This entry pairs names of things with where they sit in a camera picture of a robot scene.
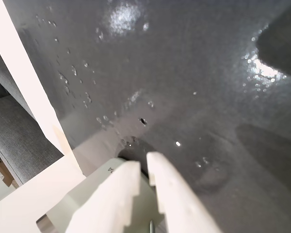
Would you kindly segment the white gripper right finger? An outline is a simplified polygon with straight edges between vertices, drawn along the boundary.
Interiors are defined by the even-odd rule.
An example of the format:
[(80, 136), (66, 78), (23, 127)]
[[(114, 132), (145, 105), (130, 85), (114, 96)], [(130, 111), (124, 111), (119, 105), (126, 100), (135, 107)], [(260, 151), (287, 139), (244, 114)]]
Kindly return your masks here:
[(220, 233), (210, 213), (173, 164), (159, 152), (146, 155), (149, 183), (169, 233)]

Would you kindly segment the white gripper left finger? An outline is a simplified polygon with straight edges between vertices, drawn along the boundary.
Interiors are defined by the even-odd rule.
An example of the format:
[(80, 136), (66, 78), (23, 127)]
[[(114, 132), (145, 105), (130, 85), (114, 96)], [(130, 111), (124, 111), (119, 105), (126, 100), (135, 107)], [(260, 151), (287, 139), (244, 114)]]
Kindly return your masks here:
[(122, 233), (131, 224), (133, 198), (140, 194), (141, 167), (118, 167), (72, 216), (67, 233)]

